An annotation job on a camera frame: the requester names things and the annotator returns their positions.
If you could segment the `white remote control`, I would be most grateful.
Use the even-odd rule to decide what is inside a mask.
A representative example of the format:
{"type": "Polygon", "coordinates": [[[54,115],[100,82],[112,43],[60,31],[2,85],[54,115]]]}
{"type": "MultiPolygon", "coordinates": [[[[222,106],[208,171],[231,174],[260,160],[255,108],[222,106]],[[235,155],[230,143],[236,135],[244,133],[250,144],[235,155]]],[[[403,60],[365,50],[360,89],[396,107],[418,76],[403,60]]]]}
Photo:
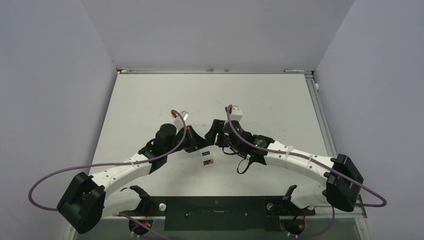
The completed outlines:
{"type": "Polygon", "coordinates": [[[204,166],[204,164],[203,164],[203,161],[206,161],[206,160],[213,160],[214,164],[215,164],[214,156],[213,156],[212,152],[209,151],[209,150],[201,151],[200,157],[201,157],[201,163],[202,163],[203,167],[209,167],[209,166],[204,166]]]}

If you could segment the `red orange battery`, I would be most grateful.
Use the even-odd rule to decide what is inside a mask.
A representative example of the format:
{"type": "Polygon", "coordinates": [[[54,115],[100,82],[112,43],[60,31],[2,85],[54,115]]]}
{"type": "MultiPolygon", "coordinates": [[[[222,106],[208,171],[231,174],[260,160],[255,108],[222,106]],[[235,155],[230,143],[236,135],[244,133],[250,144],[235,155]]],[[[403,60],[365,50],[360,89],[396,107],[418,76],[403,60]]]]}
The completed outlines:
{"type": "Polygon", "coordinates": [[[205,163],[214,163],[214,161],[209,159],[209,160],[203,161],[203,164],[205,164],[205,163]]]}

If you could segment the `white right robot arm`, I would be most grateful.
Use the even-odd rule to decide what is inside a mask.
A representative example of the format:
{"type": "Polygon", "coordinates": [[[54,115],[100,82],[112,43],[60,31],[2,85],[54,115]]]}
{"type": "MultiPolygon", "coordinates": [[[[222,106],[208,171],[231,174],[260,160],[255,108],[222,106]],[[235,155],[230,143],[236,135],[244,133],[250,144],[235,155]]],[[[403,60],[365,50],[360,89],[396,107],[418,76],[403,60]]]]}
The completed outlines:
{"type": "Polygon", "coordinates": [[[303,152],[271,137],[245,131],[236,120],[227,123],[215,119],[205,139],[209,145],[232,148],[249,164],[280,167],[314,180],[313,185],[295,184],[286,192],[282,207],[289,214],[320,204],[330,204],[344,212],[356,207],[360,187],[345,177],[360,184],[364,179],[347,155],[330,157],[303,152]]]}

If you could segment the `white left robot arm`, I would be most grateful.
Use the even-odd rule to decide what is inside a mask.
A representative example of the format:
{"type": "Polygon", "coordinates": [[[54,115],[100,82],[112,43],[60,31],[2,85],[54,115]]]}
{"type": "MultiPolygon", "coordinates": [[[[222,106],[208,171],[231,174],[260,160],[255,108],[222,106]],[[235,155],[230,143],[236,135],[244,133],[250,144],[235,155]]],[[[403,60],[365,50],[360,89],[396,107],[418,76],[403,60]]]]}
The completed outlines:
{"type": "Polygon", "coordinates": [[[216,134],[200,136],[192,126],[176,127],[166,123],[155,137],[125,162],[88,175],[76,174],[59,200],[56,209],[79,233],[93,229],[104,217],[133,211],[143,215],[149,208],[149,195],[130,182],[152,174],[168,160],[168,155],[192,153],[215,144],[216,134]]]}

